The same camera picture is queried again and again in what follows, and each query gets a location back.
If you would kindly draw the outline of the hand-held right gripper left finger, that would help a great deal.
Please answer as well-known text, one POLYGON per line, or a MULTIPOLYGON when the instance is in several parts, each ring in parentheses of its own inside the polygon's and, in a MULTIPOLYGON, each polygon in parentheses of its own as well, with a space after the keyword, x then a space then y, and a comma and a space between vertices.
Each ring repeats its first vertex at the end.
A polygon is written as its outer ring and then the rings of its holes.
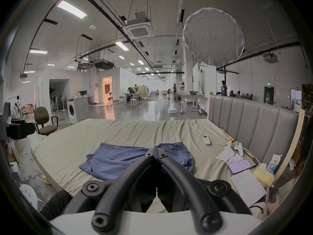
POLYGON ((127 203, 129 198, 135 193, 140 178, 155 162, 155 152, 156 149, 149 149, 116 179, 86 182, 66 206, 64 214, 88 212, 94 207, 92 229, 98 234, 116 235, 120 230, 123 211, 130 206, 127 203))

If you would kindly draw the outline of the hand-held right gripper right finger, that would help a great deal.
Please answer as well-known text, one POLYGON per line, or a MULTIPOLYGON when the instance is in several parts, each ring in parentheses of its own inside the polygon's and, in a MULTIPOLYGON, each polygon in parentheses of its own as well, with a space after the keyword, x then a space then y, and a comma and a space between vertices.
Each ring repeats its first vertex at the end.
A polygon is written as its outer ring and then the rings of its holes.
POLYGON ((190 211, 197 233, 221 232, 232 223, 241 228, 253 217, 229 182, 198 179, 163 149, 157 149, 157 168, 162 204, 168 212, 190 211))

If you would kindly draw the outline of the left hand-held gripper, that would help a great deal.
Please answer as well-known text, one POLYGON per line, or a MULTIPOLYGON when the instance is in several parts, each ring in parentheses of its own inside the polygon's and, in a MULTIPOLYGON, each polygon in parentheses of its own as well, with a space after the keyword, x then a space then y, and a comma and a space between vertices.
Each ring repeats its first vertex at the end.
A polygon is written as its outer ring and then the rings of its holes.
POLYGON ((3 113, 0 116, 0 140, 19 140, 34 133, 39 134, 36 123, 27 122, 24 119, 13 119, 11 121, 11 105, 5 102, 3 113))

